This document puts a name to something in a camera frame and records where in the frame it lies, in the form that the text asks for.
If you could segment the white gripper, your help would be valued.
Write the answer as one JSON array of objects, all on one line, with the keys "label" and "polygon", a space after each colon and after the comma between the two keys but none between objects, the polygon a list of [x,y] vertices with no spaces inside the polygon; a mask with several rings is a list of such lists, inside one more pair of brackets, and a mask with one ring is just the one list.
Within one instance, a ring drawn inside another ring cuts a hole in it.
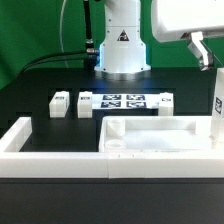
[{"label": "white gripper", "polygon": [[203,42],[203,35],[224,37],[224,0],[152,0],[151,27],[159,42],[187,38],[187,47],[200,70],[210,70],[214,54]]}]

